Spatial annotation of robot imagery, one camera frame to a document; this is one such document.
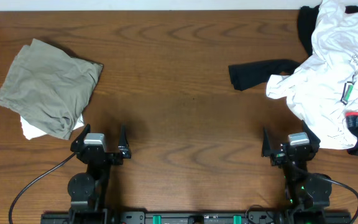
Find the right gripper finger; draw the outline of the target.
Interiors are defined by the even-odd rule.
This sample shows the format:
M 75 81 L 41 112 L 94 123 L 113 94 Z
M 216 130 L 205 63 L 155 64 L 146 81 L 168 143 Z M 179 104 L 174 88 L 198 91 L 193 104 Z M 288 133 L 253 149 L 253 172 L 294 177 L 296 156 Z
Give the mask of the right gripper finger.
M 269 157 L 272 151 L 271 145 L 270 145 L 270 140 L 269 140 L 269 136 L 268 136 L 268 132 L 266 130 L 266 128 L 263 128 L 263 143 L 262 143 L 262 152 L 261 152 L 261 156 L 262 157 Z
M 315 135 L 314 132 L 312 132 L 304 120 L 302 121 L 302 130 L 306 133 L 311 145 L 319 146 L 320 139 L 317 137 L 317 135 Z

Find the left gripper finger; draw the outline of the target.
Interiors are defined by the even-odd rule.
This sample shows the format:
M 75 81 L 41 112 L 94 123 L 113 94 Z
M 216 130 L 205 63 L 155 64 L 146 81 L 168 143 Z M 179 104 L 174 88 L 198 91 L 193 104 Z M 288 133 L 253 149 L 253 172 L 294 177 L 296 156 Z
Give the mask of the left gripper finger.
M 118 149 L 120 153 L 130 153 L 129 143 L 126 137 L 126 127 L 124 125 L 121 126 Z
M 90 132 L 90 130 L 91 130 L 91 126 L 90 126 L 90 124 L 87 124 L 83 128 L 82 132 L 72 142 L 71 146 L 72 147 L 81 147 L 84 144 L 84 139 L 85 139 L 86 135 Z

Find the white printed t-shirt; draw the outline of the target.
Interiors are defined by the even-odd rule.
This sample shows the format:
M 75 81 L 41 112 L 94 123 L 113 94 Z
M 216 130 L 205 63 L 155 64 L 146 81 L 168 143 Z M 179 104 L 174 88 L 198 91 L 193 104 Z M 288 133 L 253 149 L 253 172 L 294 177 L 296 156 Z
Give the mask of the white printed t-shirt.
M 311 35 L 313 54 L 292 75 L 271 75 L 266 95 L 285 98 L 327 149 L 350 149 L 357 137 L 346 113 L 358 112 L 358 12 L 341 1 L 323 1 Z

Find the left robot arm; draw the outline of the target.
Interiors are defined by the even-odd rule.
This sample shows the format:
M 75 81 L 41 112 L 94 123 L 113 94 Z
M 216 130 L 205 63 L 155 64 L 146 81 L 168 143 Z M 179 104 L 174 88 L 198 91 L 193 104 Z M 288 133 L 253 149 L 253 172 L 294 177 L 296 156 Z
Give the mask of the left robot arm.
M 72 142 L 70 151 L 87 165 L 86 172 L 74 175 L 68 183 L 71 197 L 69 223 L 117 223 L 119 216 L 105 206 L 106 192 L 112 166 L 121 166 L 132 157 L 126 138 L 126 127 L 121 126 L 118 151 L 108 152 L 105 135 L 92 133 L 87 124 Z

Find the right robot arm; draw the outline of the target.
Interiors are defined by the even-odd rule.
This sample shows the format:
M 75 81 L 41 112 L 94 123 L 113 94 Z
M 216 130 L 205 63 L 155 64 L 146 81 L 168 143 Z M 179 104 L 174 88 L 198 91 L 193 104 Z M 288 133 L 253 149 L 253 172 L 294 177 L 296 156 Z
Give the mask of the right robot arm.
M 268 131 L 263 129 L 261 156 L 283 170 L 285 196 L 290 206 L 272 215 L 274 223 L 325 223 L 324 209 L 329 206 L 332 187 L 324 174 L 308 172 L 307 162 L 319 149 L 320 139 L 302 122 L 302 132 L 290 134 L 288 141 L 273 148 Z

